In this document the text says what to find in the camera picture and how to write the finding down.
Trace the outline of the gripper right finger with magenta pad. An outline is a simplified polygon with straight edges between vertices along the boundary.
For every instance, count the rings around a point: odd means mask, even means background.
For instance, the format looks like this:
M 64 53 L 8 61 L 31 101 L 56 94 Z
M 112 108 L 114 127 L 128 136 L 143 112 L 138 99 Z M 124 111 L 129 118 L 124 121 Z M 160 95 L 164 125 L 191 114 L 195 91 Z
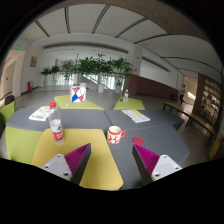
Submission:
M 144 185 L 181 170 L 168 155 L 157 155 L 143 146 L 134 144 L 132 154 Z

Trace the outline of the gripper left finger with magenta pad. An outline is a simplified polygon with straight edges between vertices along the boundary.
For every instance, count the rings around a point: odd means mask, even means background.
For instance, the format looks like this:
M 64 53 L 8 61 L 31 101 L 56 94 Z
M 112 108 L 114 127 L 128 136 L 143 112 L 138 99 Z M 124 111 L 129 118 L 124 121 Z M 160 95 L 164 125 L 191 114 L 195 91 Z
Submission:
M 88 143 L 66 155 L 56 154 L 42 169 L 79 185 L 90 155 L 91 144 Z

